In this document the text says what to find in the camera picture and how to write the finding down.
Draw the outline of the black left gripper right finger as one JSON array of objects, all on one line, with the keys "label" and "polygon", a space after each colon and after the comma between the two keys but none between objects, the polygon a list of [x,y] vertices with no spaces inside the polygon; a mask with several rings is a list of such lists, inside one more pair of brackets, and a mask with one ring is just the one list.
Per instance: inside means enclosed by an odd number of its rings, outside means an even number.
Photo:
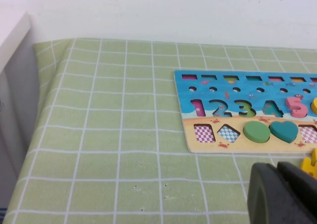
[{"label": "black left gripper right finger", "polygon": [[317,222],[317,179],[289,162],[279,162],[277,170],[285,181],[291,201],[284,205],[289,224]]}]

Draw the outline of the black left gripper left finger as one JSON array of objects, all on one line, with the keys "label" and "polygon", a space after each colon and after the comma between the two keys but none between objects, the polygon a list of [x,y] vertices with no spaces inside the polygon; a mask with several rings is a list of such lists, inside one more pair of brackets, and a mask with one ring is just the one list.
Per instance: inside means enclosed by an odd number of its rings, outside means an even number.
[{"label": "black left gripper left finger", "polygon": [[277,166],[254,163],[247,198],[250,223],[288,224],[284,205],[290,201],[291,197]]}]

